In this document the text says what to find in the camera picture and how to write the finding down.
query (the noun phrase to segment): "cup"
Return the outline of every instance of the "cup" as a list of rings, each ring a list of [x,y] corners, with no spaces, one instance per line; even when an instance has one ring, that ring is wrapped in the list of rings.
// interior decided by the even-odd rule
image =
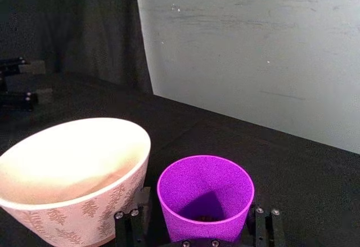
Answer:
[[[0,157],[0,206],[53,246],[101,246],[113,215],[136,207],[149,152],[147,132],[122,119],[45,129]]]
[[[209,155],[190,156],[161,174],[157,195],[172,242],[239,239],[254,185],[239,165]]]

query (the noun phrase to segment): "black fabric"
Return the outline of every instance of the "black fabric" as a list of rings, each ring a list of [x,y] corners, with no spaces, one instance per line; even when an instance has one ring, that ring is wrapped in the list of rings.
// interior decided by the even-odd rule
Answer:
[[[79,75],[29,78],[14,89],[53,85],[55,101],[32,113],[0,115],[0,154],[30,134],[68,120],[125,118],[143,126],[152,150],[145,184],[189,155],[213,154],[242,165],[255,202],[283,213],[288,246],[360,246],[359,155]],[[149,246],[169,241],[156,194]],[[0,246],[49,246],[0,211]],[[110,242],[105,246],[114,246]]]
[[[137,0],[0,0],[0,59],[152,93]]]

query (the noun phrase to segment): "black curtain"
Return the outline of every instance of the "black curtain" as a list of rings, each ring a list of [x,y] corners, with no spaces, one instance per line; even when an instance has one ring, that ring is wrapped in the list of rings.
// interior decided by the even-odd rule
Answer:
[[[8,5],[10,15],[3,15],[8,22],[1,21],[0,40],[8,44],[0,47],[2,57],[37,53],[48,72],[88,74],[152,93],[137,0],[8,0]],[[24,28],[27,38],[19,33]]]

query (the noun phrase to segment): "table surface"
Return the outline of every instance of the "table surface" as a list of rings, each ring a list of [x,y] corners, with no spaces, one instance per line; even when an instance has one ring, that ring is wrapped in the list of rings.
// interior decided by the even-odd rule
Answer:
[[[35,132],[70,120],[131,120],[152,140],[146,186],[154,189],[160,173],[186,156],[222,156],[249,172],[255,203],[282,211],[288,246],[360,246],[357,154],[77,74],[14,77],[9,87],[52,87],[54,102],[32,113],[0,112],[0,154]],[[169,241],[156,195],[149,229],[150,246]],[[0,246],[50,245],[0,209]]]

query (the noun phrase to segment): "white bowl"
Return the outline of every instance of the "white bowl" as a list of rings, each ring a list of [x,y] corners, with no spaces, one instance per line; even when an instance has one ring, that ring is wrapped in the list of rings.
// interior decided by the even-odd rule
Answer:
[[[115,236],[114,213],[134,206],[150,146],[122,119],[48,128],[0,157],[0,206],[54,246],[101,246]]]

